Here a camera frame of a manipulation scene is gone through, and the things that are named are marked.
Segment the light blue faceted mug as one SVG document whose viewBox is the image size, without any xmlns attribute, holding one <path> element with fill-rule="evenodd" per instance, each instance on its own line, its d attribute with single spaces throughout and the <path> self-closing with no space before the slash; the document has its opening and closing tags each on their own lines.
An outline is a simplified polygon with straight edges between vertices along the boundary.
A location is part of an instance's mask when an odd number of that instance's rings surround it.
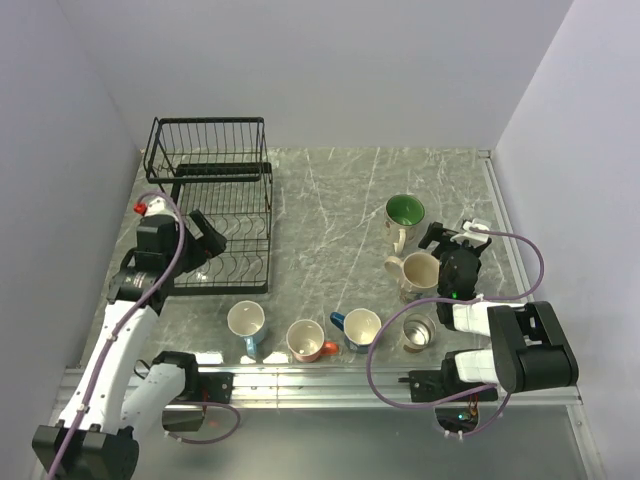
<svg viewBox="0 0 640 480">
<path fill-rule="evenodd" d="M 244 341 L 247 355 L 255 359 L 258 346 L 264 340 L 267 332 L 263 308 L 254 301 L 240 301 L 229 310 L 227 325 L 234 335 Z"/>
</svg>

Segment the beige dragon print mug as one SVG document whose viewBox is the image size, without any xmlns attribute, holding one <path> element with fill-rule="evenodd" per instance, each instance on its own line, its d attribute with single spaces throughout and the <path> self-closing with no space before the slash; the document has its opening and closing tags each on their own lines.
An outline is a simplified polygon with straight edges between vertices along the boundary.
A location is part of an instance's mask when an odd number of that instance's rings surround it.
<svg viewBox="0 0 640 480">
<path fill-rule="evenodd" d="M 404 304 L 419 300 L 437 288 L 440 263 L 430 253 L 414 252 L 404 259 L 389 256 L 384 268 L 396 281 Z"/>
</svg>

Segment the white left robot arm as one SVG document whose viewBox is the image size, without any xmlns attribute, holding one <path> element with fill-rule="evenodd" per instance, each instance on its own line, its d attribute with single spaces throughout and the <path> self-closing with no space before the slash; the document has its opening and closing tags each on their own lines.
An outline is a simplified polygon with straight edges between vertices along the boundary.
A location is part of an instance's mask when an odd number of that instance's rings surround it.
<svg viewBox="0 0 640 480">
<path fill-rule="evenodd" d="M 203 388 L 194 355 L 163 351 L 143 383 L 126 393 L 140 350 L 159 319 L 177 276 L 223 253 L 226 238 L 200 210 L 181 217 L 149 204 L 136 244 L 109 283 L 102 330 L 74 394 L 52 426 L 41 425 L 32 448 L 50 479 L 129 479 L 139 458 L 139 440 L 173 401 L 200 401 Z"/>
</svg>

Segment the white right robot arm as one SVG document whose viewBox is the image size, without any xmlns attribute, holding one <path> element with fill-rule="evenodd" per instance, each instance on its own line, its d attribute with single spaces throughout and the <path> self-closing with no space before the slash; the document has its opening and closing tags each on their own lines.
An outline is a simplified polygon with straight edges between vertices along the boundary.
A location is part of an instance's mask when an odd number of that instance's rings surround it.
<svg viewBox="0 0 640 480">
<path fill-rule="evenodd" d="M 495 237 L 519 240 L 537 256 L 538 278 L 525 293 L 487 297 L 477 291 L 481 255 Z M 460 231 L 430 223 L 418 247 L 431 244 L 436 245 L 432 256 L 439 262 L 438 320 L 450 331 L 490 340 L 486 349 L 450 355 L 454 366 L 440 375 L 446 396 L 462 399 L 477 383 L 498 385 L 509 394 L 577 384 L 578 362 L 552 305 L 526 300 L 545 273 L 543 256 L 531 240 L 467 220 Z"/>
</svg>

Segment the cream mug green inside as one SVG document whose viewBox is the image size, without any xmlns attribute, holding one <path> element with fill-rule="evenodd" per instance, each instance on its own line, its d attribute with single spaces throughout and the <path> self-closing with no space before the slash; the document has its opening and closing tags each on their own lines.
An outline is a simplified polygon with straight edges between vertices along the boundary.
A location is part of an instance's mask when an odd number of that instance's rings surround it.
<svg viewBox="0 0 640 480">
<path fill-rule="evenodd" d="M 400 256 L 405 246 L 415 237 L 424 216 L 423 204 L 412 195 L 394 195 L 386 202 L 384 238 L 392 246 L 396 256 Z"/>
</svg>

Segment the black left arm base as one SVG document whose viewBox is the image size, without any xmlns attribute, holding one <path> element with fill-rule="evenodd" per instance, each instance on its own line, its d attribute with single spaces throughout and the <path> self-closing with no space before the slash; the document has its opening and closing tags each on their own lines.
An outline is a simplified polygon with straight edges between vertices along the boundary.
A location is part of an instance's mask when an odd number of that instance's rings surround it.
<svg viewBox="0 0 640 480">
<path fill-rule="evenodd" d="M 205 373 L 197 385 L 175 398 L 162 413 L 163 428 L 172 433 L 199 432 L 207 425 L 218 427 L 213 414 L 229 413 L 223 408 L 231 402 L 234 375 L 228 372 Z"/>
</svg>

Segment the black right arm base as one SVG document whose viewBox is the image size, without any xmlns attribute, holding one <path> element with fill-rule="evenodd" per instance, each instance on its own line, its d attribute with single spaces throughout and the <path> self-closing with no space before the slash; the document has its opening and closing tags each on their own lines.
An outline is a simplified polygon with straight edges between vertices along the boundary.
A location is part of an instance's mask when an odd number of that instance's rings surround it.
<svg viewBox="0 0 640 480">
<path fill-rule="evenodd" d="M 410 399 L 413 403 L 433 402 L 462 391 L 480 386 L 480 383 L 468 384 L 447 376 L 442 371 L 413 370 L 403 379 L 409 385 Z M 468 434 L 479 425 L 481 402 L 498 400 L 495 388 L 484 390 L 457 399 L 460 406 L 445 403 L 434 409 L 438 426 L 449 434 Z"/>
</svg>

